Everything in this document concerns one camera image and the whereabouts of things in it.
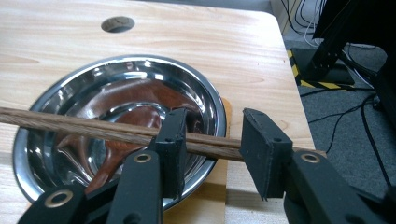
silver bowl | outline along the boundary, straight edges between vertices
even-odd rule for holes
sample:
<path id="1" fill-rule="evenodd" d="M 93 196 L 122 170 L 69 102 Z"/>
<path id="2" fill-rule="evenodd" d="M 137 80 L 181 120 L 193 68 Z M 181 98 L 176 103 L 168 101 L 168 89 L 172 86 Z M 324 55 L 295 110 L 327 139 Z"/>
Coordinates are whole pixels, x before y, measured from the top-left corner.
<path id="1" fill-rule="evenodd" d="M 164 97 L 166 92 L 171 92 L 171 97 Z M 170 98 L 179 100 L 170 103 L 167 100 Z M 139 106 L 154 109 L 161 119 L 176 107 L 187 107 L 192 113 L 188 118 L 189 132 L 226 134 L 224 107 L 209 81 L 184 63 L 151 55 L 127 55 L 88 64 L 45 91 L 31 110 L 115 121 Z M 104 160 L 103 140 L 89 139 L 82 160 L 76 152 L 57 148 L 59 138 L 54 132 L 18 129 L 13 150 L 14 173 L 30 202 L 55 186 L 88 185 Z M 180 200 L 198 188 L 215 163 L 216 160 L 189 154 Z M 120 175 L 121 169 L 113 178 Z M 180 200 L 163 199 L 163 208 Z"/>

yellow and black striped tape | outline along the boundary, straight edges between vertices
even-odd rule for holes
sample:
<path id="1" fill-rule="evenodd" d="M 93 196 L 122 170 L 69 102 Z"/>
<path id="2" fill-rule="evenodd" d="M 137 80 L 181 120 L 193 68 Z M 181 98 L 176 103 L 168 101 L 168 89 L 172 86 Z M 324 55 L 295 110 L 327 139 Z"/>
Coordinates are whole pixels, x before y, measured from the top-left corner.
<path id="1" fill-rule="evenodd" d="M 299 74 L 299 71 L 298 71 L 297 65 L 295 63 L 294 57 L 291 53 L 291 50 L 288 50 L 288 55 L 289 55 L 291 70 L 293 71 L 297 86 L 305 86 L 305 87 L 311 87 L 311 88 L 322 88 L 322 89 L 339 89 L 339 88 L 344 88 L 346 86 L 346 85 L 338 85 L 338 84 L 329 83 L 329 82 L 316 82 L 316 81 L 301 80 L 301 76 Z"/>

wooden table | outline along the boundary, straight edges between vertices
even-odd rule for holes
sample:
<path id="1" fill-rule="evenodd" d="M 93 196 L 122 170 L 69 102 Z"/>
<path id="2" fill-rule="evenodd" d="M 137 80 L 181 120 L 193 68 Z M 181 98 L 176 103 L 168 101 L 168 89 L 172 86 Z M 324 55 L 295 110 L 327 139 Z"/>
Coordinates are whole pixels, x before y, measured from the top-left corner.
<path id="1" fill-rule="evenodd" d="M 126 16 L 133 29 L 111 34 L 104 20 Z M 264 12 L 134 1 L 1 1 L 0 106 L 28 109 L 66 74 L 107 57 L 154 54 L 186 63 L 232 106 L 230 136 L 239 139 L 244 107 L 268 114 L 297 147 L 313 148 L 276 19 Z M 14 179 L 17 127 L 0 124 L 0 222 L 28 206 Z M 262 202 L 246 166 L 221 161 L 165 223 L 282 223 L 281 200 Z"/>

